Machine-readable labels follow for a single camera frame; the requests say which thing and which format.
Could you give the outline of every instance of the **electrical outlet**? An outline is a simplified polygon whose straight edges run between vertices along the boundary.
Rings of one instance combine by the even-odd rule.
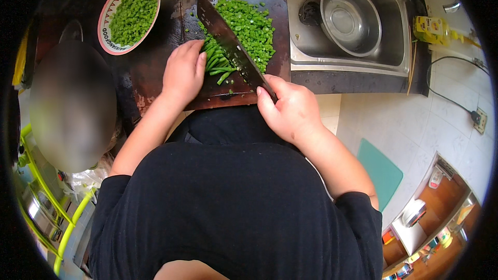
[[[486,128],[486,123],[488,122],[488,115],[486,115],[486,113],[480,108],[477,108],[477,114],[481,116],[481,121],[479,124],[474,123],[474,128],[479,131],[479,133],[484,134],[484,129]]]

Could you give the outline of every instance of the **stainless steel sink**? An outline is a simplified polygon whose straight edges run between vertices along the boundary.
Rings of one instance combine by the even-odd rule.
[[[371,0],[382,23],[381,44],[368,57],[358,58],[334,45],[320,26],[304,25],[300,8],[310,0],[287,0],[292,71],[372,72],[408,76],[410,33],[402,0]]]

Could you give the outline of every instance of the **person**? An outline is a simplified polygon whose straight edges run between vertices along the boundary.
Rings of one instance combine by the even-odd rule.
[[[258,87],[257,106],[195,111],[164,143],[203,84],[202,44],[171,53],[102,182],[93,279],[380,279],[374,186],[307,88],[266,74],[276,104]]]

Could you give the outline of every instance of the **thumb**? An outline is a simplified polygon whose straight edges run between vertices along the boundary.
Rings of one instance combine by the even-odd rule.
[[[265,89],[258,87],[256,89],[256,93],[258,94],[259,113],[263,116],[265,122],[270,126],[270,123],[275,121],[280,112]]]
[[[195,64],[195,75],[197,77],[204,77],[204,70],[206,69],[206,52],[202,52],[197,57],[197,63]]]

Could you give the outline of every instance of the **pile of chopped green beans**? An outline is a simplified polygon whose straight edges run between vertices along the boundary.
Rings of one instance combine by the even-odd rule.
[[[265,3],[260,2],[259,5],[264,7]],[[259,70],[264,73],[268,61],[275,53],[272,47],[275,28],[271,27],[273,19],[266,17],[269,14],[268,9],[258,11],[258,4],[248,4],[245,0],[218,0],[215,8],[237,35]],[[221,85],[223,81],[228,83],[228,76],[240,68],[227,58],[225,51],[213,36],[207,33],[202,22],[199,21],[198,24],[206,34],[201,50],[207,53],[206,72],[211,76],[222,73],[217,84]]]
[[[157,0],[121,0],[110,18],[110,40],[132,46],[146,34],[157,12]]]

